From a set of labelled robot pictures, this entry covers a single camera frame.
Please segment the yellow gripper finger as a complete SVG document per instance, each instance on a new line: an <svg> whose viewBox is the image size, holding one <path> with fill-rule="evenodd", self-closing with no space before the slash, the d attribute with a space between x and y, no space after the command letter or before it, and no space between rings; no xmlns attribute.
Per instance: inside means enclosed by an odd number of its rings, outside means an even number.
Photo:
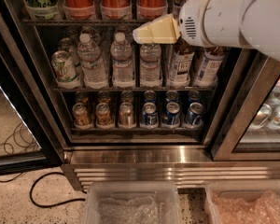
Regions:
<svg viewBox="0 0 280 224"><path fill-rule="evenodd" d="M133 30L137 44L174 44L180 37L178 22L173 14L163 15Z"/></svg>

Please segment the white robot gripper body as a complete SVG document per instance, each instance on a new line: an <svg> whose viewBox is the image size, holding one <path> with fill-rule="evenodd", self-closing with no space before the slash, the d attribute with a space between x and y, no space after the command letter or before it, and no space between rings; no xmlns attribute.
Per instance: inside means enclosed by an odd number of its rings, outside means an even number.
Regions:
<svg viewBox="0 0 280 224"><path fill-rule="evenodd" d="M196 47L248 48L240 32L244 0L188 0L179 13L181 37Z"/></svg>

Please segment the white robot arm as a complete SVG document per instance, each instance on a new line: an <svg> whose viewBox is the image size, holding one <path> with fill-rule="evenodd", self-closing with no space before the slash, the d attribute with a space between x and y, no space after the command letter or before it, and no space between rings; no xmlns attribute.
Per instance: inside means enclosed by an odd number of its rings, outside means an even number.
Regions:
<svg viewBox="0 0 280 224"><path fill-rule="evenodd" d="M175 18L163 15L133 30L138 44L255 49L280 62L280 0L188 0Z"/></svg>

